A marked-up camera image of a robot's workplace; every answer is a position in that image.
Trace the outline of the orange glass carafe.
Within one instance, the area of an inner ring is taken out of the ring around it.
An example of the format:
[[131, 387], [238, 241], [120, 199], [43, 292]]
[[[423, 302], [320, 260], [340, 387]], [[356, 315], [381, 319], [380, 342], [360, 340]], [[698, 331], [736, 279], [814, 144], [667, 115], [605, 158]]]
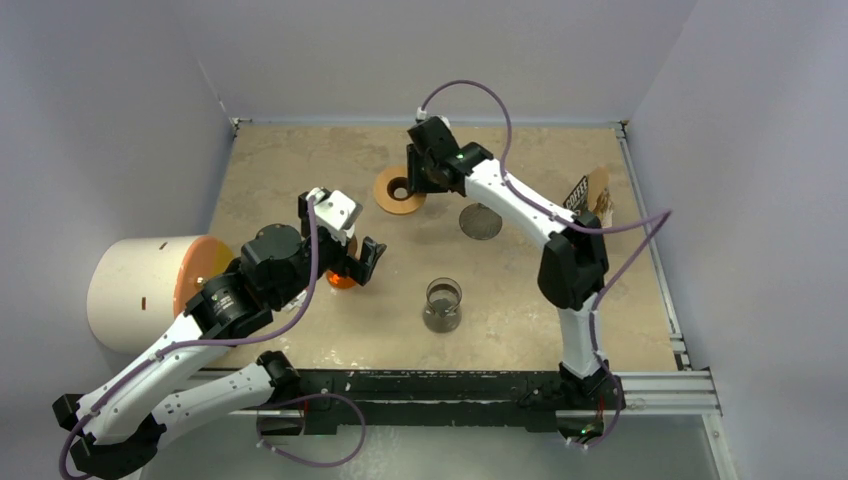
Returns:
[[[355, 258], [356, 255], [357, 255], [357, 251], [358, 251], [358, 239], [357, 239], [356, 236], [353, 236], [351, 238], [351, 240], [348, 242], [347, 253], [350, 256], [352, 256], [353, 258]], [[347, 289], [353, 288], [357, 285], [357, 283], [353, 279], [351, 279], [347, 276], [335, 273], [331, 270], [327, 270], [325, 272], [325, 279], [327, 280], [327, 282], [329, 283], [330, 286], [332, 286], [335, 289], [339, 289], [339, 290], [347, 290]]]

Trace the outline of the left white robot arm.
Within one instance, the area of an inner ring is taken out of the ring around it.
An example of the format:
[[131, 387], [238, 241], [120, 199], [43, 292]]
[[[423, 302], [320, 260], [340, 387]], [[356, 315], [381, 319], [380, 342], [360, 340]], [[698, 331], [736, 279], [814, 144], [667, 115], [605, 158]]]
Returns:
[[271, 224], [246, 242], [226, 270], [208, 279], [171, 326], [118, 375], [87, 394], [53, 404], [68, 435], [58, 459], [64, 479], [121, 479], [195, 428], [246, 408], [330, 407], [335, 393], [303, 388], [279, 351], [266, 351], [235, 373], [191, 389], [182, 383], [241, 345], [271, 339], [275, 313], [303, 316], [320, 277], [335, 273], [367, 284], [383, 244], [349, 247], [362, 207], [341, 191], [315, 188], [298, 199], [299, 227]]

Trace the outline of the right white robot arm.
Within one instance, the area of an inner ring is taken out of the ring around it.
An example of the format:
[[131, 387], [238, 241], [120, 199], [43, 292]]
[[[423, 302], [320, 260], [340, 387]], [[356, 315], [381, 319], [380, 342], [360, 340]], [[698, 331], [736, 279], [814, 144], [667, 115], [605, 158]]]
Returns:
[[418, 114], [408, 135], [407, 179], [413, 192], [451, 192], [480, 203], [540, 249], [537, 285], [557, 309], [563, 340], [560, 366], [567, 375], [561, 392], [573, 406], [588, 405], [600, 394], [605, 365], [595, 325], [609, 270], [604, 240], [594, 232], [599, 219], [549, 202], [481, 145], [460, 145], [443, 117]]

